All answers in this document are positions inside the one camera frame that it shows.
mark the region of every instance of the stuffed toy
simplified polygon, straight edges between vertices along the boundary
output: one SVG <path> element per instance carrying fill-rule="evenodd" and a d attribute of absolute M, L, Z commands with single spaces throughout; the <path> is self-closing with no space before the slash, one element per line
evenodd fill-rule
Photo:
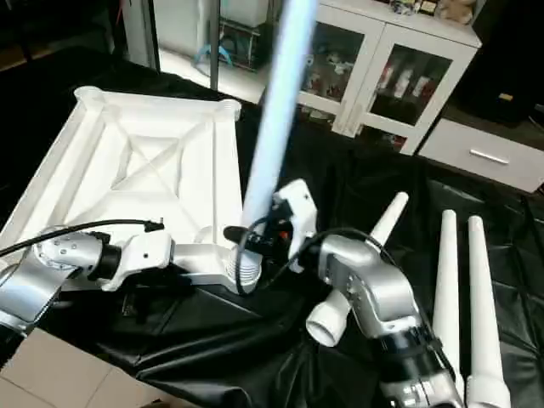
<path fill-rule="evenodd" d="M 444 20 L 468 24 L 473 19 L 476 0 L 442 0 L 437 15 Z"/>

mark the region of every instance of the white pvc pipe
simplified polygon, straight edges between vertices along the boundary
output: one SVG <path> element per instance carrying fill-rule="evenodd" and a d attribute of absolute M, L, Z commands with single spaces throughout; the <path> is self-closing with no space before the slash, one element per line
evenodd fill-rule
<path fill-rule="evenodd" d="M 405 192 L 398 193 L 377 221 L 371 236 L 380 244 L 385 245 L 387 242 L 407 202 L 408 195 Z M 309 314 L 306 330 L 316 342 L 334 347 L 342 338 L 350 310 L 348 299 L 339 290 L 333 289 L 327 299 L 315 306 Z"/>
<path fill-rule="evenodd" d="M 317 6 L 318 0 L 288 0 L 284 7 L 244 200 L 242 224 L 245 226 L 266 216 L 270 209 L 297 107 Z M 258 279 L 260 263 L 261 256 L 244 252 L 241 276 L 245 282 Z"/>
<path fill-rule="evenodd" d="M 402 214 L 405 209 L 407 202 L 408 195 L 404 191 L 397 193 L 383 215 L 377 221 L 376 225 L 374 225 L 374 228 L 371 231 L 371 237 L 380 244 L 385 245 L 391 235 L 391 231 L 393 231 L 394 226 L 397 224 L 397 221 L 399 221 L 400 214 Z"/>
<path fill-rule="evenodd" d="M 459 370 L 459 280 L 457 267 L 457 217 L 442 212 L 439 266 L 434 294 L 433 331 L 456 374 L 457 392 L 463 399 L 465 384 Z"/>
<path fill-rule="evenodd" d="M 467 380 L 469 407 L 510 407 L 510 393 L 502 376 L 501 348 L 495 300 L 482 218 L 468 219 L 470 257 L 470 312 L 472 373 Z"/>

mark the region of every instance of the cabinet drawer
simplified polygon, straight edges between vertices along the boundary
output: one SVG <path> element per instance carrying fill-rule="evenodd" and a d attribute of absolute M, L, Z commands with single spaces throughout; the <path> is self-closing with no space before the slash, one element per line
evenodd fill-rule
<path fill-rule="evenodd" d="M 532 192 L 544 182 L 544 152 L 447 119 L 419 154 L 520 190 Z"/>

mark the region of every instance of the glass cabinet door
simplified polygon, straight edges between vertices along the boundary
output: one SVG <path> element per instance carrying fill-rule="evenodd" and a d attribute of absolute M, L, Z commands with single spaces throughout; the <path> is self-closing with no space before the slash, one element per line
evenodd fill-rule
<path fill-rule="evenodd" d="M 344 129 L 370 126 L 406 138 L 410 154 L 450 97 L 476 48 L 387 25 Z"/>
<path fill-rule="evenodd" d="M 451 59 L 395 44 L 369 112 L 416 125 L 450 65 Z"/>
<path fill-rule="evenodd" d="M 384 24 L 320 5 L 298 102 L 310 120 L 344 127 Z"/>

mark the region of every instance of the table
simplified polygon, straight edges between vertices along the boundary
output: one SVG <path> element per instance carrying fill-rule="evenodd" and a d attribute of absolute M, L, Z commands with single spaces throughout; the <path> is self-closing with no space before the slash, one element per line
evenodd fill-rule
<path fill-rule="evenodd" d="M 73 90 L 104 90 L 218 100 L 224 95 L 173 75 L 70 49 L 0 75 L 5 223 L 26 183 L 75 105 Z M 242 190 L 261 115 L 242 104 L 236 124 Z M 434 167 L 418 157 L 363 149 L 356 140 L 296 122 L 280 184 L 308 182 L 321 230 L 370 230 L 397 191 L 411 199 L 388 248 L 431 315 L 440 214 L 459 220 L 462 372 L 470 370 L 466 220 L 484 219 L 504 374 L 513 406 L 544 406 L 544 207 L 536 201 Z M 305 332 L 308 312 L 329 290 L 311 271 L 285 275 L 269 290 L 240 298 L 222 287 L 190 287 L 172 275 L 140 276 L 115 293 L 60 297 L 41 327 L 131 376 L 206 407 L 372 406 L 377 368 L 353 318 L 336 348 Z M 131 298 L 138 313 L 123 316 Z"/>

